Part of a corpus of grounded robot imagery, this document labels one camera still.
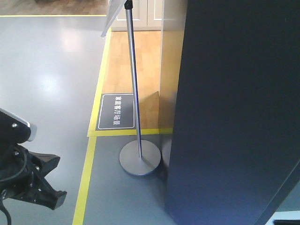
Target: metal pole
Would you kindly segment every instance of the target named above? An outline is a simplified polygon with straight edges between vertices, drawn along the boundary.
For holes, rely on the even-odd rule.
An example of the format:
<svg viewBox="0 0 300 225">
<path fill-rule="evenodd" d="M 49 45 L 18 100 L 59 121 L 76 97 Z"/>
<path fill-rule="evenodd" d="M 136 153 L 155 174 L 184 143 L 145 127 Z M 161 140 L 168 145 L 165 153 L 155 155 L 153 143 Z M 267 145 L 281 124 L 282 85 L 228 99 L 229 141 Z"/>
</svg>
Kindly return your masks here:
<svg viewBox="0 0 300 225">
<path fill-rule="evenodd" d="M 137 141 L 126 144 L 120 152 L 120 163 L 123 169 L 135 176 L 144 176 L 154 171 L 160 162 L 161 154 L 158 147 L 148 141 L 142 140 L 139 110 L 139 95 L 137 91 L 136 61 L 135 61 L 135 41 L 133 35 L 133 18 L 132 18 L 132 0 L 125 3 L 128 42 L 131 62 L 132 86 L 134 91 L 135 105 L 135 125 L 137 132 Z"/>
<path fill-rule="evenodd" d="M 129 53 L 131 62 L 131 76 L 132 76 L 132 87 L 134 96 L 134 106 L 135 106 L 135 126 L 136 135 L 138 143 L 139 158 L 142 158 L 142 135 L 141 135 L 141 123 L 140 123 L 140 108 L 139 108 L 139 95 L 137 90 L 137 75 L 136 75 L 136 60 L 135 60 L 135 39 L 133 32 L 133 17 L 132 17 L 132 1 L 128 0 L 129 6 L 126 7 L 126 20 L 127 20 L 127 30 L 128 30 L 128 43 L 129 43 Z"/>
</svg>

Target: sign board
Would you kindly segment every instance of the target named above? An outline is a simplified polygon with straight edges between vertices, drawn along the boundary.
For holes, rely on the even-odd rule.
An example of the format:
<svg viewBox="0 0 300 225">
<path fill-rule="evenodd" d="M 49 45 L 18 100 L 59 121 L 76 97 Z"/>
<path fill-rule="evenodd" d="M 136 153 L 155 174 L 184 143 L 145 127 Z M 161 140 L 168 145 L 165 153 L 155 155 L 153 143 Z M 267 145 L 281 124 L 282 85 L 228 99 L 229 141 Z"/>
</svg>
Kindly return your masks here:
<svg viewBox="0 0 300 225">
<path fill-rule="evenodd" d="M 103 94 L 97 130 L 134 129 L 133 94 Z"/>
<path fill-rule="evenodd" d="M 113 21 L 117 18 L 119 12 L 124 7 L 126 0 L 110 0 L 108 13 L 106 16 L 106 25 L 101 34 L 101 37 L 105 37 L 108 29 L 111 27 Z"/>
</svg>

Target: yellow tape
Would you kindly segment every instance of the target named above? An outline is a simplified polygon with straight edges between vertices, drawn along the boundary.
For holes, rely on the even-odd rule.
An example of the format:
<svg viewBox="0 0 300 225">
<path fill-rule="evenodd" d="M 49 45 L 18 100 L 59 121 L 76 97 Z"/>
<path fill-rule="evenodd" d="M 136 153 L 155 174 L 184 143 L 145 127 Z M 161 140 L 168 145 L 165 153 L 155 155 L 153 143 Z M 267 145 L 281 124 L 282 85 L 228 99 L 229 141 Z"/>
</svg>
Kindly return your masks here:
<svg viewBox="0 0 300 225">
<path fill-rule="evenodd" d="M 0 15 L 0 17 L 99 17 L 106 15 Z"/>
<path fill-rule="evenodd" d="M 93 160 L 95 155 L 96 142 L 97 142 L 96 137 L 89 138 L 89 144 L 88 144 L 88 149 L 84 161 L 79 193 L 78 193 L 78 198 L 75 207 L 75 214 L 72 223 L 73 225 L 83 224 L 85 207 L 88 199 L 88 192 L 90 186 L 90 176 L 92 173 Z"/>
<path fill-rule="evenodd" d="M 159 129 L 142 129 L 142 135 L 158 135 Z M 136 135 L 136 130 L 99 130 L 89 131 L 89 137 Z"/>
<path fill-rule="evenodd" d="M 171 135 L 173 134 L 173 128 L 160 128 L 159 133 L 164 135 Z"/>
<path fill-rule="evenodd" d="M 106 67 L 107 67 L 109 46 L 111 43 L 111 36 L 112 36 L 112 31 L 111 31 L 111 29 L 109 29 L 109 31 L 106 34 L 105 46 L 104 46 L 103 55 L 102 55 L 102 61 L 101 61 L 101 66 L 100 66 L 100 71 L 99 71 L 99 78 L 98 78 L 96 94 L 95 94 L 95 98 L 94 98 L 92 115 L 90 117 L 89 131 L 96 130 L 99 106 L 100 106 L 100 101 L 101 101 L 101 94 L 102 94 L 104 78 L 105 78 L 105 73 L 106 73 Z"/>
</svg>

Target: round metal base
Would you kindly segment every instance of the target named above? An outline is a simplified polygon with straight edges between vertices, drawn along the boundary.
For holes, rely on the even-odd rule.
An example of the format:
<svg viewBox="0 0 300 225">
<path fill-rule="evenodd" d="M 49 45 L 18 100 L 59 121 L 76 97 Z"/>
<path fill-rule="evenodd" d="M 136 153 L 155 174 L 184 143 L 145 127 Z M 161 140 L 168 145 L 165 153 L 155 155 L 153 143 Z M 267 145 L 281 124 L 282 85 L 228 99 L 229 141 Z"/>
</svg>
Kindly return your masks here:
<svg viewBox="0 0 300 225">
<path fill-rule="evenodd" d="M 121 166 L 135 176 L 144 176 L 154 171 L 160 159 L 161 154 L 156 145 L 145 140 L 142 140 L 142 158 L 139 158 L 137 141 L 129 142 L 120 153 Z"/>
</svg>

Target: white door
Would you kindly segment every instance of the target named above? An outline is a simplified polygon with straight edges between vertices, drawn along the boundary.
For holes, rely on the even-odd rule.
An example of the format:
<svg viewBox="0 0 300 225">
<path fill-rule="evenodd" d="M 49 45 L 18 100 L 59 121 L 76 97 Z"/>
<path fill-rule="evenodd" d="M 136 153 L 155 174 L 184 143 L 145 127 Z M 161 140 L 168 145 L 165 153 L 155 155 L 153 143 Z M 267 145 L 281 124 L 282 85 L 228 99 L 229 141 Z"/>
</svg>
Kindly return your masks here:
<svg viewBox="0 0 300 225">
<path fill-rule="evenodd" d="M 148 24 L 150 28 L 161 28 L 164 0 L 148 0 Z"/>
<path fill-rule="evenodd" d="M 147 0 L 133 0 L 133 24 L 134 30 L 147 27 Z M 117 19 L 112 24 L 112 30 L 127 30 L 126 13 L 123 8 Z"/>
</svg>

